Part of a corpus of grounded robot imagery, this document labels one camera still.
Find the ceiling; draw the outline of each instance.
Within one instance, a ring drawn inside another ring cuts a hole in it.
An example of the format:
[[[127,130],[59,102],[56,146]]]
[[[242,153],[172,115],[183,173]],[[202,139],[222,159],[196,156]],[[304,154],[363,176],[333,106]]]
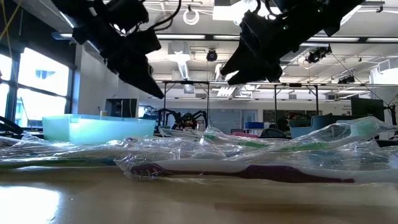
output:
[[[150,21],[153,22],[159,18],[162,13],[173,11],[176,7],[171,6],[177,0],[169,0],[162,2],[153,2],[147,5],[147,10],[150,13]],[[191,26],[183,21],[183,13],[186,11],[187,5],[184,4],[178,16],[174,19],[171,28],[164,31],[172,34],[238,34],[240,28],[234,24],[233,21],[214,21],[211,15],[214,0],[201,0],[201,6],[198,1],[192,1],[192,9],[199,9],[200,19],[197,24]],[[340,31],[335,36],[398,36],[398,26],[392,24],[393,21],[398,20],[398,1],[385,0],[385,11],[397,11],[397,14],[392,12],[376,13],[378,6],[362,7],[359,11],[373,11],[373,12],[357,12],[353,17],[344,24]],[[50,26],[56,28],[60,32],[71,32],[71,28],[61,17],[56,7],[51,0],[29,0],[21,1],[22,7],[33,13],[36,17],[43,20]],[[169,43],[171,41],[162,41],[162,49],[157,52],[152,52],[148,55],[150,64],[154,68],[155,77],[171,78],[172,71],[178,71],[176,62],[169,60]],[[207,71],[207,74],[215,71],[217,63],[227,61],[231,54],[238,46],[237,42],[208,42],[208,41],[187,41],[189,46],[190,59],[187,62],[188,69],[191,74],[196,71]],[[339,74],[348,69],[354,69],[355,75],[362,82],[369,81],[369,69],[377,65],[376,62],[385,61],[386,58],[398,55],[398,45],[393,44],[332,44],[333,56],[329,56],[308,68],[306,63],[303,64],[305,54],[294,60],[284,72],[285,75],[280,79],[282,82],[337,82]],[[207,62],[206,53],[209,49],[215,49],[218,54],[217,63]],[[207,79],[209,75],[204,74],[203,79]]]

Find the plastic container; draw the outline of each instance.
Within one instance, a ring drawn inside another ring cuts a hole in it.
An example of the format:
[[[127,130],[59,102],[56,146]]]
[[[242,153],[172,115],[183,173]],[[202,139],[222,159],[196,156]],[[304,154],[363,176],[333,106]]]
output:
[[[262,122],[247,122],[244,126],[246,129],[264,129],[264,123]]]
[[[126,137],[154,135],[154,120],[65,114],[43,117],[44,139],[74,144],[103,144]]]

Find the table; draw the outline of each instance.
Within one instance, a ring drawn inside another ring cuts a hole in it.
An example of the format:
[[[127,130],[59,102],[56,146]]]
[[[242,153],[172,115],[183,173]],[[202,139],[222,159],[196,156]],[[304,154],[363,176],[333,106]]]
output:
[[[118,168],[0,171],[0,223],[398,223],[397,186],[128,179]]]

